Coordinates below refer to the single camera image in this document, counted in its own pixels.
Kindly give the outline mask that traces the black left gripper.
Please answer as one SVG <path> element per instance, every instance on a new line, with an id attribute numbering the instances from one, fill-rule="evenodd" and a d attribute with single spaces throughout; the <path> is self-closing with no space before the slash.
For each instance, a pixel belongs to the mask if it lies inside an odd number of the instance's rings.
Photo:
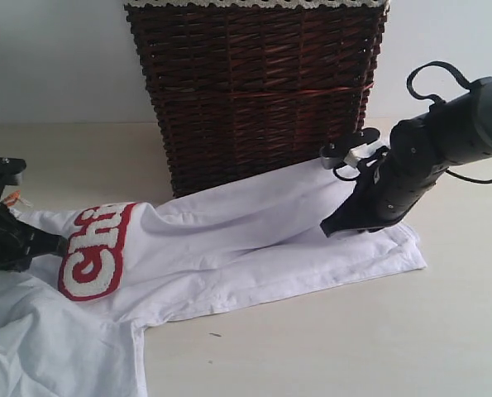
<path id="1" fill-rule="evenodd" d="M 0 184 L 0 270 L 23 272 L 31 264 L 30 257 L 65 256 L 68 240 L 61 235 L 36 229 L 30 233 L 28 240 L 26 239 L 26 228 L 18 225 L 12 208 L 18 203 L 26 206 L 30 204 L 21 197 L 20 190 L 1 198 L 3 190 L 4 186 Z"/>

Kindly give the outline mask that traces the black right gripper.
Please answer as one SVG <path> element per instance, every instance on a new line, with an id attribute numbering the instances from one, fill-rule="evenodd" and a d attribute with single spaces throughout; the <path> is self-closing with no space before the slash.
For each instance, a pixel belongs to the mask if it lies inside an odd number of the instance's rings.
<path id="1" fill-rule="evenodd" d="M 420 119 L 399 122 L 389 135 L 389 152 L 367 171 L 351 194 L 320 228 L 338 232 L 380 230 L 398 223 L 444 172 L 442 158 Z"/>

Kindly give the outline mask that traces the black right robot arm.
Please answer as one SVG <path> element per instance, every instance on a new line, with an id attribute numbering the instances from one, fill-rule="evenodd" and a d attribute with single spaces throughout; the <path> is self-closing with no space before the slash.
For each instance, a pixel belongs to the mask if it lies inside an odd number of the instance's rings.
<path id="1" fill-rule="evenodd" d="M 324 147 L 325 169 L 357 170 L 351 195 L 323 219 L 323 233 L 377 232 L 399 223 L 452 166 L 492 158 L 492 78 L 476 80 L 450 102 L 398 122 L 389 142 L 365 128 L 343 143 Z"/>

